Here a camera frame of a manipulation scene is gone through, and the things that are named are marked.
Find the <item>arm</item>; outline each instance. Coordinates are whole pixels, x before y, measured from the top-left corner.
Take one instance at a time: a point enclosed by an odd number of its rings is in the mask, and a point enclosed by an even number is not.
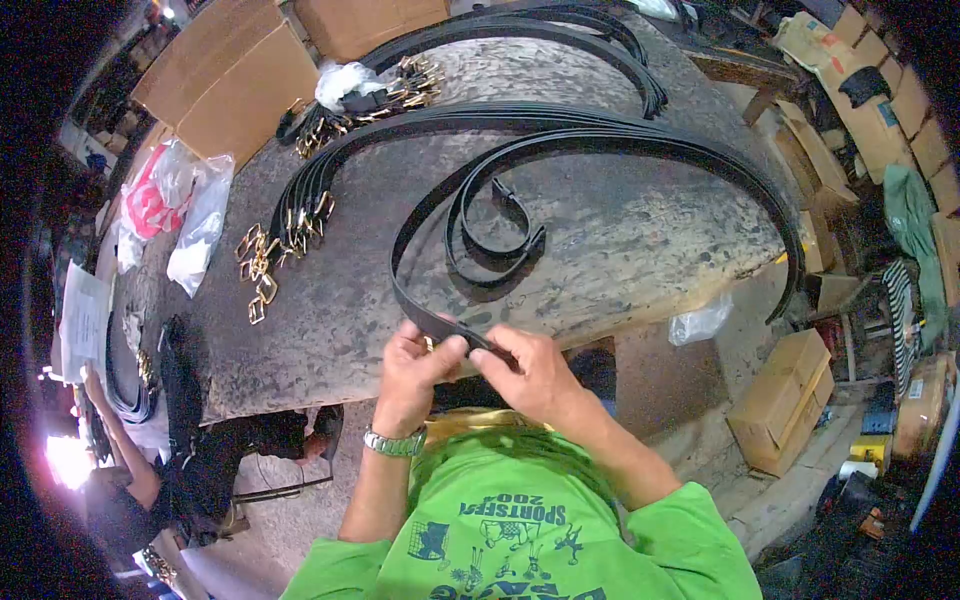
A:
[[[487,337],[516,358],[521,372],[511,371],[494,354],[481,349],[470,353],[470,361],[514,409],[549,423],[586,450],[613,480],[629,510],[657,502],[680,488],[673,469],[581,387],[553,340],[502,324]]]
[[[433,386],[446,379],[467,353],[467,340],[452,336],[427,352],[417,326],[405,321],[383,350],[383,379],[371,430],[385,438],[409,437],[433,403]],[[410,459],[365,447],[353,497],[337,538],[372,542],[396,538],[407,517]]]
[[[117,418],[113,409],[107,404],[107,398],[104,396],[104,389],[100,385],[100,376],[90,363],[87,363],[82,373],[84,378],[84,388],[86,395],[100,413],[104,425],[110,436],[116,441],[120,448],[120,455],[123,456],[130,475],[133,477],[133,483],[127,486],[127,492],[133,496],[133,499],[146,510],[150,510],[156,502],[156,497],[160,493],[160,478],[156,476],[153,466],[140,453],[140,448],[136,447],[123,423]]]

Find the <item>plastic bag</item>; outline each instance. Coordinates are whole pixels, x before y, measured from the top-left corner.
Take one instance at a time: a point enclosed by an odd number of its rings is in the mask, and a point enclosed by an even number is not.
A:
[[[97,372],[107,363],[107,323],[110,286],[74,262],[66,271],[63,286],[63,317],[60,319],[61,373],[65,383],[80,383],[80,367],[93,361]]]
[[[233,181],[233,156],[215,156],[200,165],[196,167],[198,175],[190,210],[167,263],[167,276],[179,283],[190,298],[203,282],[210,257],[217,250],[224,230],[224,214]]]
[[[372,69],[359,62],[337,64],[333,60],[325,60],[320,65],[320,80],[317,81],[314,96],[324,108],[342,114],[344,105],[340,104],[340,99],[346,94],[356,90],[361,96],[366,96],[386,86]]]
[[[733,310],[730,292],[724,292],[710,304],[676,317],[670,317],[668,338],[674,346],[708,340],[720,330]]]
[[[120,274],[138,266],[147,240],[174,231],[190,206],[198,159],[177,139],[157,146],[131,185],[120,190],[117,267]]]
[[[630,0],[630,2],[634,4],[640,12],[646,14],[647,16],[652,16],[655,19],[662,19],[664,21],[677,20],[676,9],[674,9],[673,5],[666,0]]]

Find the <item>wristwatch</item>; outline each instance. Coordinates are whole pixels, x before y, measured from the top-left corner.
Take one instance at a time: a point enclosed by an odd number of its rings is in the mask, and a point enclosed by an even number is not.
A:
[[[425,441],[426,427],[423,425],[413,435],[402,440],[384,438],[373,433],[373,430],[369,427],[367,427],[367,433],[363,435],[363,443],[367,445],[367,448],[384,456],[417,456],[423,450]]]

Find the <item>workbench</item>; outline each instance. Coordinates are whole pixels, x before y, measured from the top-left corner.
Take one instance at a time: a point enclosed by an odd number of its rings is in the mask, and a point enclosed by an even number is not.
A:
[[[787,191],[780,166],[731,101],[642,17],[621,19],[646,47],[650,70],[669,95],[660,119],[739,150],[796,204],[795,185]],[[488,38],[425,54],[446,73],[438,104],[539,100],[639,116],[626,78],[555,42]],[[176,313],[186,318],[196,339],[195,369],[208,390],[206,422],[376,397],[383,346],[403,318],[388,274],[396,229],[436,183],[508,137],[431,134],[351,158],[332,188],[337,204],[323,244],[275,269],[276,299],[266,320],[250,325],[254,288],[239,281],[233,250],[251,225],[269,224],[278,194],[302,165],[271,140],[234,178],[223,238],[196,297],[189,300],[166,279],[176,241],[166,234],[148,245],[139,270],[118,278],[114,319],[143,310],[142,347],[153,352],[162,322]],[[500,178],[547,227],[545,252],[523,278],[492,290],[452,280],[439,227],[420,231],[399,274],[412,297],[481,331],[505,322],[572,347],[698,308],[783,252],[773,224],[745,192],[680,162],[551,156]],[[506,219],[494,218],[489,198],[488,187],[471,222],[504,245],[519,239]],[[490,223],[486,232],[483,223]],[[459,239],[457,245],[463,252]],[[132,357],[122,339],[113,346],[132,394]]]

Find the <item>stack of belts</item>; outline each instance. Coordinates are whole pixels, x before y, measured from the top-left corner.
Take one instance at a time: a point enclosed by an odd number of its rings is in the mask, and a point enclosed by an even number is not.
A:
[[[666,106],[666,92],[647,71],[646,51],[634,33],[606,12],[570,2],[571,0],[518,0],[487,7],[481,12],[468,12],[394,38],[376,47],[358,62],[379,75],[404,57],[454,41],[479,37],[547,39],[580,48],[612,65],[630,80],[640,93],[643,116],[654,118]],[[613,3],[622,4],[624,7],[632,6],[626,2]],[[568,27],[553,25],[551,22],[589,27],[599,33],[578,32]],[[611,41],[618,42],[625,50],[613,46]],[[290,123],[281,124],[276,137],[283,145],[292,144],[298,131],[311,131],[321,119],[340,121],[342,117],[316,104],[297,120],[299,124],[295,129],[290,127]]]
[[[552,20],[584,25],[598,31],[591,35],[552,25]],[[443,23],[417,30],[391,40],[360,59],[376,73],[382,73],[403,57],[414,56],[426,50],[454,41],[478,37],[517,36],[557,41],[580,48],[612,65],[626,76],[637,89],[644,119],[653,119],[666,105],[666,94],[646,69],[646,55],[636,37],[625,25],[605,12],[570,0],[521,0],[503,8],[485,9],[448,19]],[[621,50],[610,43],[615,40],[626,48]],[[283,264],[287,254],[301,257],[306,254],[307,240],[317,233],[323,238],[324,224],[329,220],[334,199],[329,190],[341,166],[365,147],[382,141],[434,132],[470,130],[497,130],[526,133],[476,157],[439,183],[423,198],[407,217],[394,240],[390,256],[390,273],[394,293],[406,315],[434,340],[459,334],[467,338],[471,348],[485,348],[501,353],[481,335],[463,323],[450,323],[430,312],[406,293],[396,277],[400,259],[417,230],[430,215],[453,196],[447,210],[444,246],[451,269],[465,281],[484,287],[506,283],[538,252],[542,251],[545,230],[534,227],[522,202],[509,190],[503,189],[493,176],[521,161],[557,152],[568,154],[632,153],[643,156],[669,158],[704,168],[711,173],[745,189],[766,210],[780,233],[787,252],[787,282],[780,301],[767,319],[770,323],[782,314],[794,291],[801,285],[804,273],[804,252],[791,213],[777,195],[774,186],[747,158],[726,145],[700,135],[676,130],[649,120],[610,114],[600,110],[573,108],[537,102],[491,102],[449,107],[424,108],[406,112],[345,134],[330,141],[313,155],[290,179],[276,204],[269,229],[254,227],[238,248],[238,260],[244,244],[252,247],[251,238],[257,231],[260,249],[253,261],[257,271],[266,274],[271,266]],[[483,185],[493,179],[494,191],[504,202],[522,215],[525,238],[508,250],[494,250],[476,238],[470,228],[467,213],[470,203]],[[452,239],[459,229],[472,250],[487,258],[505,264],[505,268],[491,276],[472,276],[464,273],[454,255]],[[261,282],[276,285],[267,276]],[[262,293],[260,298],[269,303]],[[257,303],[254,299],[251,306]],[[255,323],[261,316],[251,317]]]
[[[462,323],[450,323],[410,298],[396,277],[400,259],[418,228],[452,194],[447,208],[444,245],[452,270],[474,285],[493,287],[507,282],[523,265],[541,250],[544,227],[535,228],[523,204],[512,194],[507,202],[522,214],[525,239],[512,249],[494,250],[473,235],[466,217],[473,197],[497,172],[531,157],[587,153],[632,153],[669,158],[704,168],[745,189],[762,206],[783,239],[787,251],[787,283],[780,302],[767,319],[779,316],[797,289],[804,273],[804,252],[790,213],[778,197],[774,186],[750,161],[723,144],[700,135],[668,126],[614,115],[600,110],[573,108],[536,102],[495,102],[434,107],[408,112],[372,123],[330,142],[304,164],[287,183],[276,205],[267,232],[271,244],[271,263],[289,246],[305,240],[311,222],[325,223],[333,205],[329,190],[334,176],[347,159],[377,142],[433,132],[465,130],[499,130],[524,132],[527,135],[506,142],[476,157],[439,183],[407,217],[396,234],[390,256],[390,273],[394,293],[407,316],[435,340],[459,334],[467,338],[471,348],[492,348],[481,335]],[[459,229],[469,245],[485,256],[510,263],[505,271],[489,277],[465,274],[454,255],[452,237]]]

